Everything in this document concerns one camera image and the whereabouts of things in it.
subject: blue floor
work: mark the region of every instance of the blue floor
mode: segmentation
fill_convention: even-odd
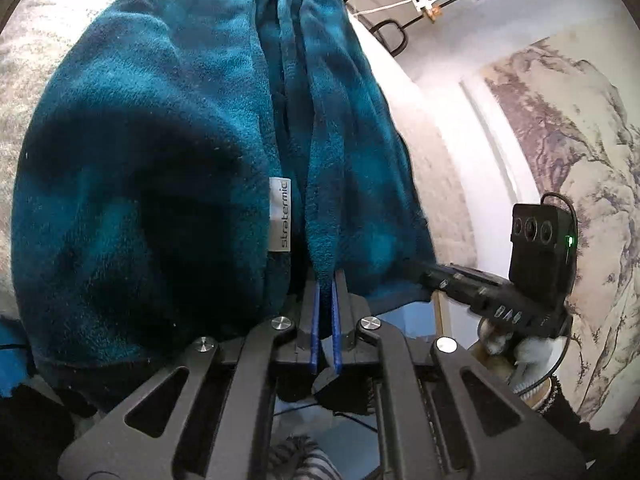
[[[435,334],[435,318],[431,303],[411,303],[395,311],[380,316],[383,320],[397,326],[410,337]],[[331,360],[331,341],[322,342],[327,358]],[[277,403],[276,413],[298,404]],[[344,418],[332,417],[332,414],[319,406],[305,408],[280,416],[280,436],[292,429],[308,434],[320,445],[322,450],[334,462],[344,480],[360,480],[380,464],[378,436],[371,430]],[[359,420],[376,426],[375,415],[359,416]]]

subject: silver bolt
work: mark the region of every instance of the silver bolt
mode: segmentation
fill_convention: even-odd
[[[271,320],[271,326],[276,330],[286,330],[292,325],[291,320],[285,316],[274,317]]]
[[[375,316],[367,316],[363,317],[360,320],[360,326],[363,327],[364,330],[377,330],[380,328],[380,320]]]
[[[441,352],[444,352],[445,354],[451,354],[452,352],[456,351],[456,348],[458,348],[458,343],[456,343],[456,341],[450,337],[440,337],[436,341],[436,346]]]
[[[193,345],[198,352],[208,352],[216,345],[216,340],[212,337],[199,337],[194,341]]]

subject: gloved hand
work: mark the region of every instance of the gloved hand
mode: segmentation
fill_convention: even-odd
[[[551,378],[526,390],[549,373],[562,355],[565,337],[527,337],[514,344],[514,333],[494,326],[483,318],[478,325],[478,341],[469,351],[488,370],[509,383],[511,390],[536,409],[551,391]]]

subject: white bedding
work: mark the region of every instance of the white bedding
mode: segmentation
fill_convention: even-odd
[[[21,0],[0,34],[0,314],[17,317],[10,215],[22,138],[44,87],[71,46],[113,0]],[[476,248],[456,170],[424,97],[364,27],[353,25],[411,155],[414,181],[441,262],[472,266]]]

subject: clothing tag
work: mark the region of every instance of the clothing tag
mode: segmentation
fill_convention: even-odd
[[[291,179],[269,177],[269,250],[291,251]]]

